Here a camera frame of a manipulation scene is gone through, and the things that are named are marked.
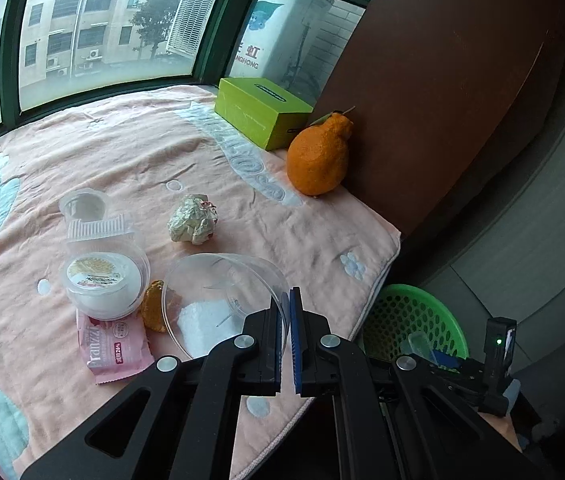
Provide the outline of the person right hand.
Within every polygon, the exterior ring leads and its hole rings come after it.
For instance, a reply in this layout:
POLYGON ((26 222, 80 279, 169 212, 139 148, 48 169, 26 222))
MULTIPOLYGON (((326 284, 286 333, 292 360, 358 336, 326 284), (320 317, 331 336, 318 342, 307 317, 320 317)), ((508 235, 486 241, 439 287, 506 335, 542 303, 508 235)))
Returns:
POLYGON ((496 417, 489 413, 480 412, 479 415, 503 438, 505 438, 518 452, 521 452, 521 447, 517 438, 516 430, 511 420, 511 416, 496 417))

